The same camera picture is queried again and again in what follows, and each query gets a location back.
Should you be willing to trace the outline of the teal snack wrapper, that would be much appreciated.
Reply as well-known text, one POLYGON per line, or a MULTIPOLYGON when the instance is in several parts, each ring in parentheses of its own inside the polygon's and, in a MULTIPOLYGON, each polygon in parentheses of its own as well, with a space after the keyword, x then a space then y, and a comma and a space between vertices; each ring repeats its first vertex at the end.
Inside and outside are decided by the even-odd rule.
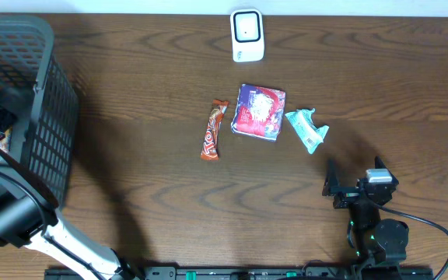
POLYGON ((313 122, 313 114, 316 109, 298 109, 285 114, 286 119, 292 125, 296 134, 306 147, 309 154, 314 154, 317 147, 324 142, 329 131, 328 125, 316 127, 313 122))

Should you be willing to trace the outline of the orange chocolate bar wrapper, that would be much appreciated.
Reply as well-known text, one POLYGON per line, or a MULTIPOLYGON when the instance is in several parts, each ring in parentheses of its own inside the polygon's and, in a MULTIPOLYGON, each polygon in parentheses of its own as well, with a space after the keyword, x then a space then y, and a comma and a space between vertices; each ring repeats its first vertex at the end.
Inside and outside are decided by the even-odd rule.
POLYGON ((208 124, 205 131, 203 147, 201 150, 201 159, 203 160, 218 160, 218 135, 229 102, 222 100, 213 100, 212 109, 209 114, 208 124))

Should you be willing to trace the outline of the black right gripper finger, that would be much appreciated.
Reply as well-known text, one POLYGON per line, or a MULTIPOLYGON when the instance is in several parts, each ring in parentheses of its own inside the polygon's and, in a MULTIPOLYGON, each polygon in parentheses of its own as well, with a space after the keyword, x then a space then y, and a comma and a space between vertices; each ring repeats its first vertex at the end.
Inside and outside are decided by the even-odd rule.
POLYGON ((383 160, 379 156, 375 157, 374 164, 375 164, 376 169, 386 169, 387 168, 386 165, 383 163, 383 160))
POLYGON ((325 177, 324 186, 322 190, 323 196, 335 196, 340 189, 336 165, 334 160, 329 159, 327 162, 327 175, 325 177))

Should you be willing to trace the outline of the small orange snack pack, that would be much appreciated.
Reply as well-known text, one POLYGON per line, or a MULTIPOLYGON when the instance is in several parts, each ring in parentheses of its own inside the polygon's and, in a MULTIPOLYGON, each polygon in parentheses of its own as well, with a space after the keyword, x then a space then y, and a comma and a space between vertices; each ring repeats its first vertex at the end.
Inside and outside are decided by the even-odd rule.
POLYGON ((9 153, 12 141, 12 127, 8 128, 0 139, 0 149, 3 152, 9 153))

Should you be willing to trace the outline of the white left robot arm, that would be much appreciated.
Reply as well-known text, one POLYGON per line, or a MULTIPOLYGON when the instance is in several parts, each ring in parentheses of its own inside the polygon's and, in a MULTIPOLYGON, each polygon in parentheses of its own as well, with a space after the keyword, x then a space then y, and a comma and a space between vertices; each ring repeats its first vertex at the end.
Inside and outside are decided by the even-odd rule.
POLYGON ((0 247, 44 253, 84 279, 143 279, 135 266, 62 215, 47 185, 0 149, 0 247))

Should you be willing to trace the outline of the red purple noodle packet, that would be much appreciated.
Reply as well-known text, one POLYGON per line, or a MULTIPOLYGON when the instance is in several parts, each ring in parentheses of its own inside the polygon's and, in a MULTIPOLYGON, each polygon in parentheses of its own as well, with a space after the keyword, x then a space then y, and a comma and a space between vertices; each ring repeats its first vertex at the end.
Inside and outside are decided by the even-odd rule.
POLYGON ((231 131, 275 142, 282 129, 285 92, 243 84, 237 97, 231 131))

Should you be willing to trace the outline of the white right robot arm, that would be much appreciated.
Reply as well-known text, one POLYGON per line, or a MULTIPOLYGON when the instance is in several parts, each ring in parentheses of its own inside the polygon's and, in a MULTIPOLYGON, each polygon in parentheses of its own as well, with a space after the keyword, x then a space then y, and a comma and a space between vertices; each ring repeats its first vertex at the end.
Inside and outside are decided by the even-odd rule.
POLYGON ((349 279, 400 279, 398 265, 407 257, 409 229, 405 222, 382 219, 380 209, 399 184, 380 157, 354 187, 343 187, 333 160, 327 164, 322 195, 332 197, 335 209, 349 212, 347 240, 358 259, 348 268, 349 279))

